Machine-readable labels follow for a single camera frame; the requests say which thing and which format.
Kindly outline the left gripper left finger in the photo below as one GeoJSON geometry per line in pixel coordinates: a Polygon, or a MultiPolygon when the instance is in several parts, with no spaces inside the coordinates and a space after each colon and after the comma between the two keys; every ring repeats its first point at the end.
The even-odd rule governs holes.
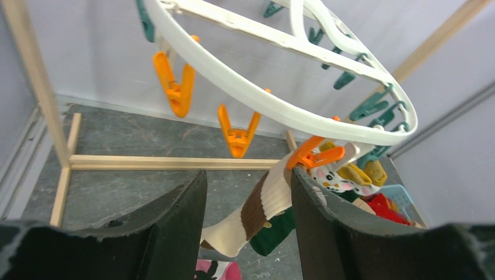
{"type": "Polygon", "coordinates": [[[100,228],[1,222],[2,279],[193,279],[207,198],[195,171],[159,198],[100,228]]]}

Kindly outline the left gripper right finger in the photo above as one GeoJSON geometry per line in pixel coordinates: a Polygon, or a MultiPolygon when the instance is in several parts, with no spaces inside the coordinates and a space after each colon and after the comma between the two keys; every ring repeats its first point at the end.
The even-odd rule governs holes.
{"type": "MultiPolygon", "coordinates": [[[[291,176],[292,206],[313,202],[317,183],[302,169],[291,176]]],[[[339,196],[316,208],[315,232],[297,232],[304,279],[493,279],[494,226],[449,223],[430,229],[372,215],[339,196]]]]}

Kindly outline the green sock with yellow cuff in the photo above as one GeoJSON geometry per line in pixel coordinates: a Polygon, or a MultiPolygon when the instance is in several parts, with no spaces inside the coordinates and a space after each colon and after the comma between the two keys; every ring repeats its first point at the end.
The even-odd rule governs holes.
{"type": "Polygon", "coordinates": [[[361,187],[371,184],[371,179],[356,164],[350,163],[338,171],[333,170],[329,165],[319,166],[308,170],[308,174],[319,184],[312,187],[312,201],[319,200],[318,206],[310,209],[309,200],[303,202],[302,197],[297,196],[299,203],[296,207],[292,206],[272,217],[250,239],[249,243],[256,253],[268,256],[294,229],[303,235],[313,234],[317,228],[314,224],[323,221],[323,218],[315,218],[316,208],[327,208],[327,199],[332,196],[337,195],[341,200],[375,214],[364,201],[364,198],[369,196],[363,196],[361,192],[361,187]]]}

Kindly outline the tan brown striped sock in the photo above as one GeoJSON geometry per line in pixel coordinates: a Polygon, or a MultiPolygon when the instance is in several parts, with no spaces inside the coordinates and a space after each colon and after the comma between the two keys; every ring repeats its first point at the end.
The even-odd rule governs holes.
{"type": "Polygon", "coordinates": [[[286,169],[291,156],[290,152],[262,176],[242,206],[222,221],[202,229],[202,248],[236,257],[267,221],[292,206],[291,172],[286,169]]]}

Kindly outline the white clothespin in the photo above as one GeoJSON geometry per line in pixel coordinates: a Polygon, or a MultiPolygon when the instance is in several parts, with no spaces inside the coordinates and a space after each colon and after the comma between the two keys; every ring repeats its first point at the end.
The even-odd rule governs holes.
{"type": "Polygon", "coordinates": [[[362,156],[370,153],[375,145],[371,143],[353,142],[346,143],[343,148],[345,149],[345,155],[339,161],[341,165],[346,165],[351,162],[355,162],[362,156]]]}

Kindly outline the white clip hanger frame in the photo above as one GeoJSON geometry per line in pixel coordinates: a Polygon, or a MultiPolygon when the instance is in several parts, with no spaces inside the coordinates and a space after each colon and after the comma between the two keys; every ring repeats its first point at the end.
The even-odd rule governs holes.
{"type": "MultiPolygon", "coordinates": [[[[264,1],[206,2],[282,32],[292,32],[288,8],[283,7],[283,21],[277,23],[273,18],[263,17],[264,1]]],[[[152,40],[157,52],[158,47],[151,35],[154,28],[143,21],[140,12],[139,17],[146,27],[146,36],[152,40]]],[[[174,14],[173,17],[202,47],[235,72],[271,95],[319,116],[336,118],[343,122],[366,98],[375,92],[384,91],[384,88],[374,81],[217,24],[184,13],[174,14]]],[[[362,118],[356,121],[356,124],[370,127],[382,122],[385,124],[385,130],[392,132],[404,120],[401,112],[395,107],[392,96],[386,95],[383,100],[389,102],[386,109],[362,118]]],[[[229,107],[231,123],[234,126],[243,129],[248,127],[255,111],[197,73],[190,110],[185,118],[218,125],[217,110],[221,103],[229,107]]],[[[259,132],[268,132],[269,128],[273,128],[277,134],[283,128],[289,128],[265,115],[262,117],[259,132]]],[[[306,132],[291,130],[311,136],[306,132]]]]}

